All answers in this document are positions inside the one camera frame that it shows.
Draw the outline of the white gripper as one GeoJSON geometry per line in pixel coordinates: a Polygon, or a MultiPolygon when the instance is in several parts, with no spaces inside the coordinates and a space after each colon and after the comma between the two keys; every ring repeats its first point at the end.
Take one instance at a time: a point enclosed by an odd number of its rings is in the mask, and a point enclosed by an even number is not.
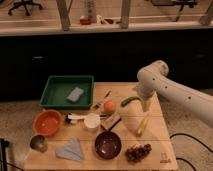
{"type": "Polygon", "coordinates": [[[154,91],[151,88],[148,88],[144,86],[143,84],[138,84],[137,85],[137,93],[140,96],[141,100],[141,105],[142,105],[142,110],[149,111],[150,106],[151,106],[151,97],[154,95],[154,91]]]}

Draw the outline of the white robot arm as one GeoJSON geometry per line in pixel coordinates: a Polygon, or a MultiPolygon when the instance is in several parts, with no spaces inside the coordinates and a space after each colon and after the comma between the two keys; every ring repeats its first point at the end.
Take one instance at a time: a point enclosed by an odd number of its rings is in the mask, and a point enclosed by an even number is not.
{"type": "Polygon", "coordinates": [[[138,95],[148,100],[155,92],[191,110],[200,120],[213,128],[213,96],[176,83],[167,78],[168,65],[157,60],[137,73],[138,95]]]}

